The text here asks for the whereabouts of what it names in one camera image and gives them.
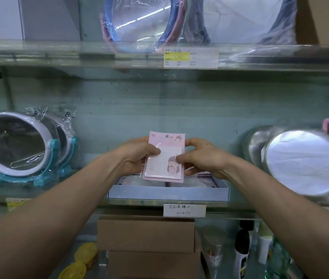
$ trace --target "person's right hand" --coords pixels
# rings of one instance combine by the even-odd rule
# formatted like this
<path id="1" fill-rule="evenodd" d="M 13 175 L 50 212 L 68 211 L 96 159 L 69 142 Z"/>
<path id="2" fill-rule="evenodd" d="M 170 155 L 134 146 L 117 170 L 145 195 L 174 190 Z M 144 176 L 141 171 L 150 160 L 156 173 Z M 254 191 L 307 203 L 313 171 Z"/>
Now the person's right hand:
<path id="1" fill-rule="evenodd" d="M 211 172 L 216 178 L 227 179 L 223 170 L 231 159 L 237 157 L 219 149 L 206 139 L 190 138 L 185 146 L 194 146 L 195 149 L 177 156 L 177 162 L 184 165 L 186 175 L 193 175 L 203 171 Z"/>

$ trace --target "yellow roll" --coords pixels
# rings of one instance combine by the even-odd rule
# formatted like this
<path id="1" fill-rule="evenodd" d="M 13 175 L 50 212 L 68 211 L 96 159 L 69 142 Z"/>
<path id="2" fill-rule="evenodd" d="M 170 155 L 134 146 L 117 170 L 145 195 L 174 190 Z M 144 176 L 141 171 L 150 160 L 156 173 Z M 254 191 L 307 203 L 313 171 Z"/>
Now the yellow roll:
<path id="1" fill-rule="evenodd" d="M 86 275 L 87 267 L 82 262 L 74 262 L 61 272 L 59 279 L 83 279 Z"/>
<path id="2" fill-rule="evenodd" d="M 96 243 L 86 243 L 79 247 L 79 249 L 74 254 L 74 259 L 76 262 L 82 262 L 90 269 L 97 259 L 97 246 Z"/>

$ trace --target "hand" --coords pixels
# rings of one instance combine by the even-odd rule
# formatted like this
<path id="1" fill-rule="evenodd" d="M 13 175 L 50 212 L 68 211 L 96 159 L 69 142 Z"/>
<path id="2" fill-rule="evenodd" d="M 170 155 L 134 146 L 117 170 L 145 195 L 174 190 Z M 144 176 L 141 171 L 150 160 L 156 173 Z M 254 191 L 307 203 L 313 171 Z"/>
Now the hand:
<path id="1" fill-rule="evenodd" d="M 149 137 L 128 140 L 114 150 L 115 154 L 123 158 L 121 176 L 140 173 L 146 155 L 159 155 L 161 150 L 148 143 Z"/>
<path id="2" fill-rule="evenodd" d="M 185 146 L 194 146 L 195 149 L 177 156 L 177 162 L 184 164 L 184 173 L 193 175 L 198 172 L 209 171 L 216 178 L 227 179 L 222 172 L 228 160 L 235 156 L 219 149 L 206 139 L 190 138 L 185 141 Z"/>

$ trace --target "green bottle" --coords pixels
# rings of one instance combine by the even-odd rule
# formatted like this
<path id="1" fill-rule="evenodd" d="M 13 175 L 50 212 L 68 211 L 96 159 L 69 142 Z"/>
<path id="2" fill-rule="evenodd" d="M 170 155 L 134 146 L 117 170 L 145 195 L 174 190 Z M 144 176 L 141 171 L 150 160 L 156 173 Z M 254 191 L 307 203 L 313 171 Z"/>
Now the green bottle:
<path id="1" fill-rule="evenodd" d="M 273 242 L 269 248 L 265 279 L 287 279 L 287 269 L 291 257 L 279 240 L 273 236 Z"/>

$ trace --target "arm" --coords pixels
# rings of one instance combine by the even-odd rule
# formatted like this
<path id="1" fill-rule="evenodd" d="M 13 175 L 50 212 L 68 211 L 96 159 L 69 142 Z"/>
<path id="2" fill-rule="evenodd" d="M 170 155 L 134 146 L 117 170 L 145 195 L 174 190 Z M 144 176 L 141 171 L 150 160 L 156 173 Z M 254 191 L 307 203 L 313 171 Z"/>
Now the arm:
<path id="1" fill-rule="evenodd" d="M 101 155 L 84 169 L 0 219 L 0 278 L 46 278 L 115 180 L 141 171 L 160 150 L 148 137 Z"/>
<path id="2" fill-rule="evenodd" d="M 187 175 L 210 171 L 231 181 L 309 278 L 329 278 L 329 211 L 291 191 L 249 162 L 192 138 L 177 157 Z"/>

